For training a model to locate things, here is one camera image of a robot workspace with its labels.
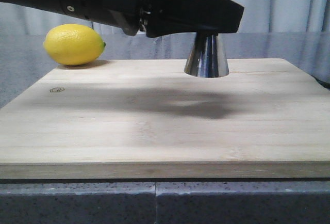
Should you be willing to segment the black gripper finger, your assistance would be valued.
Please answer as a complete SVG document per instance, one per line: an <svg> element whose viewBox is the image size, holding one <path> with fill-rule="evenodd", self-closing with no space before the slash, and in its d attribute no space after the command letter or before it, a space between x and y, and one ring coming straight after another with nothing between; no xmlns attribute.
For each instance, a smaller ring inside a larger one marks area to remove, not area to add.
<svg viewBox="0 0 330 224"><path fill-rule="evenodd" d="M145 0L141 28L147 37L238 31L244 7L232 0Z"/></svg>

